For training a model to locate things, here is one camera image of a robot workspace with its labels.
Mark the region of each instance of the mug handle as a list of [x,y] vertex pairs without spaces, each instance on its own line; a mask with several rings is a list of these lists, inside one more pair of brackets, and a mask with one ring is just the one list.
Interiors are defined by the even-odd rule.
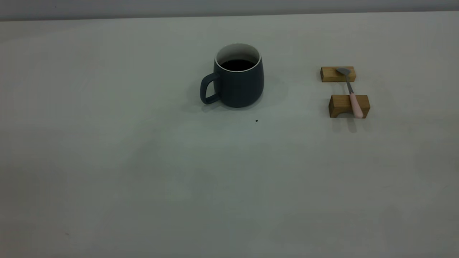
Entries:
[[204,77],[204,79],[202,79],[201,90],[199,91],[199,95],[201,95],[201,101],[204,104],[214,103],[215,101],[220,99],[217,94],[214,94],[206,98],[206,91],[207,91],[207,87],[209,86],[209,83],[211,83],[212,81],[218,78],[220,78],[220,75],[218,73],[211,73],[208,76]]

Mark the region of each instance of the metal spoon head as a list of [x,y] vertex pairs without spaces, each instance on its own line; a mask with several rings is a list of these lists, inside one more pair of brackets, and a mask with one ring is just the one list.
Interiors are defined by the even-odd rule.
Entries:
[[337,68],[336,70],[346,76],[348,76],[351,73],[351,70],[344,67]]

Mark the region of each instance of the gray wall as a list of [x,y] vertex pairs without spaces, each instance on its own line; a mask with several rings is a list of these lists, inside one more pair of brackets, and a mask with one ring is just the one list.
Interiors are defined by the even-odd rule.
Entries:
[[447,10],[459,0],[0,0],[0,20]]

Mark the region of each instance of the mug rim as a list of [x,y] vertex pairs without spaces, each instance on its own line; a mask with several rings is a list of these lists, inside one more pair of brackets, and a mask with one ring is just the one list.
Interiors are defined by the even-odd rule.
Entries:
[[[225,47],[227,47],[227,46],[231,46],[231,45],[247,45],[247,46],[252,47],[252,48],[255,49],[255,51],[257,51],[257,53],[258,53],[258,62],[257,62],[254,66],[252,66],[251,68],[249,68],[249,69],[247,69],[247,70],[244,70],[244,71],[231,71],[231,70],[228,70],[228,69],[223,68],[223,67],[218,63],[218,61],[217,61],[217,56],[218,56],[218,54],[220,53],[220,51],[223,50],[223,48],[225,48]],[[258,49],[257,49],[256,47],[252,46],[251,44],[247,44],[247,43],[238,43],[238,42],[236,42],[236,43],[232,43],[232,44],[225,45],[225,46],[223,46],[219,51],[217,51],[217,53],[215,54],[214,61],[215,61],[215,63],[218,65],[218,67],[220,67],[221,69],[223,69],[223,70],[225,70],[225,71],[227,71],[227,72],[230,72],[230,73],[243,73],[243,72],[250,71],[250,70],[254,69],[255,67],[257,67],[257,65],[258,65],[258,64],[260,63],[260,61],[261,61],[261,54],[260,54],[260,51],[258,51]]]

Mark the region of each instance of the spoon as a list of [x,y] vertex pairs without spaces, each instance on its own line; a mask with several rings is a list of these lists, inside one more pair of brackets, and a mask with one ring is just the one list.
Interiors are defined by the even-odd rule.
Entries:
[[340,67],[336,70],[344,74],[344,76],[346,77],[347,89],[349,90],[349,99],[351,100],[352,112],[354,112],[354,117],[363,118],[364,114],[362,113],[362,109],[358,105],[357,98],[355,97],[354,91],[352,90],[352,87],[351,87],[351,83],[349,82],[348,75],[351,73],[351,70],[344,68],[344,67]]

